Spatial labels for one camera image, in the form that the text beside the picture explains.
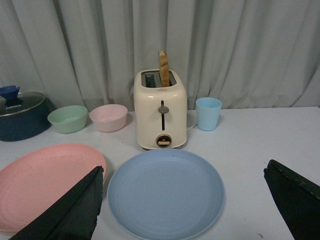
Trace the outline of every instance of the pot lid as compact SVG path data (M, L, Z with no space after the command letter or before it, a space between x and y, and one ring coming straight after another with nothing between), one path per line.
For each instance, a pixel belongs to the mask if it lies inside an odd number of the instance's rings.
M11 116L29 111L46 100L39 92L19 93L14 99L0 97L0 117Z

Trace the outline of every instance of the lid knob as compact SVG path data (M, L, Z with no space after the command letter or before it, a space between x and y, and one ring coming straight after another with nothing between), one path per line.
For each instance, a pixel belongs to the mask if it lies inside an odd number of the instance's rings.
M19 93L20 87L15 85L0 87L0 96L6 100L16 99Z

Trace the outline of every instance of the tabletop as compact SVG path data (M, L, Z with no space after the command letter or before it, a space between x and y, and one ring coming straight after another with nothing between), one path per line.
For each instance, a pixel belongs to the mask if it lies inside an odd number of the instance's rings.
M195 110L188 111L191 118ZM134 240L111 215L106 191L113 173L128 159L143 153L136 139L135 113L129 112L124 128L99 132L87 126L61 134L52 127L32 138L0 141L0 169L32 151L62 143L82 143L99 150L107 164L104 197L93 240ZM187 131L180 147L206 159L219 172L225 203L221 215L195 240L293 240L264 179L264 169L274 159L320 185L320 108L223 109L217 127ZM0 234L0 240L10 236Z

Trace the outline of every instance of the pink plate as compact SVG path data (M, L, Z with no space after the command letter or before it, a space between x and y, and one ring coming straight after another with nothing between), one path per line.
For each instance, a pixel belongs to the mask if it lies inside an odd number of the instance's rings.
M13 235L41 215L96 166L106 161L79 143L45 147L0 171L0 232Z

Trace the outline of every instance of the toaster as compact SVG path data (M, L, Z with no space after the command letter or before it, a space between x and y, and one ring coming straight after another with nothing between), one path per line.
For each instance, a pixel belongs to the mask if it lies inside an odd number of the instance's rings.
M187 141L187 93L173 70L163 87L159 69L140 71L134 79L136 138L144 149L177 148Z

